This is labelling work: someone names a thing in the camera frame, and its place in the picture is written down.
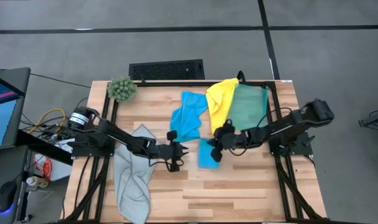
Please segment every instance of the succulent plant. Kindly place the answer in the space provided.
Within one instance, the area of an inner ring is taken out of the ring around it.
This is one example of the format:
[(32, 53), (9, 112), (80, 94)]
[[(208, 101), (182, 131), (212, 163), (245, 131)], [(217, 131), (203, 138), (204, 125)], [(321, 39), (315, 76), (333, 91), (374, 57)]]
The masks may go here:
[(117, 102), (128, 102), (133, 99), (137, 93), (137, 85), (130, 78), (116, 78), (108, 86), (109, 98)]

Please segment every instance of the wooden table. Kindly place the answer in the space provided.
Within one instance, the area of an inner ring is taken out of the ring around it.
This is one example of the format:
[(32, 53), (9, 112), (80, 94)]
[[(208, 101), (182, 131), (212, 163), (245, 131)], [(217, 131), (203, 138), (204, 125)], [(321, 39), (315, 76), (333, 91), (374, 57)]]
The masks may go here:
[[(107, 81), (93, 82), (87, 106), (102, 113)], [(298, 108), (292, 82), (276, 81), (281, 107)], [(166, 142), (172, 111), (181, 106), (181, 92), (205, 93), (207, 87), (139, 87), (136, 97), (120, 103), (116, 124), (132, 133), (144, 124), (160, 143)], [(109, 106), (108, 118), (111, 116)], [(200, 116), (203, 124), (200, 135), (211, 137), (208, 110)], [(149, 183), (151, 211), (148, 222), (279, 222), (285, 221), (274, 158), (267, 143), (248, 150), (237, 157), (225, 151), (219, 170), (199, 169), (198, 141), (183, 143), (189, 154), (183, 157), (185, 165), (180, 172), (170, 173), (164, 164), (157, 164)], [(86, 158), (73, 163), (66, 198), (66, 215), (73, 211), (76, 188)], [(325, 208), (313, 164), (303, 156), (292, 156), (299, 191), (321, 216)], [(83, 176), (79, 201), (84, 196), (90, 179), (92, 158)], [(292, 194), (288, 191), (292, 216), (295, 217)], [(90, 218), (95, 216), (95, 192)], [(113, 158), (109, 163), (101, 222), (128, 222), (119, 214), (113, 182)]]

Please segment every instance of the concrete floor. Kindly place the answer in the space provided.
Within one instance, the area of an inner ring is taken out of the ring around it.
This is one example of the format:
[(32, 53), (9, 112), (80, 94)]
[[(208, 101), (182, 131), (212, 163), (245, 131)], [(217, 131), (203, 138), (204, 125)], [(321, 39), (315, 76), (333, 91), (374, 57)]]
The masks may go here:
[[(376, 25), (378, 0), (265, 0), (270, 26)], [(0, 29), (168, 26), (260, 26), (255, 0), (0, 1)], [(281, 79), (293, 80), (299, 103), (326, 100), (336, 115), (310, 132), (328, 216), (378, 223), (378, 131), (357, 121), (378, 110), (378, 30), (271, 32)], [(271, 79), (263, 31), (0, 35), (0, 68), (90, 85), (127, 76), (130, 63), (202, 58), (206, 79)], [(70, 113), (89, 89), (31, 77), (24, 113)], [(67, 180), (32, 194), (31, 223), (57, 221)]]

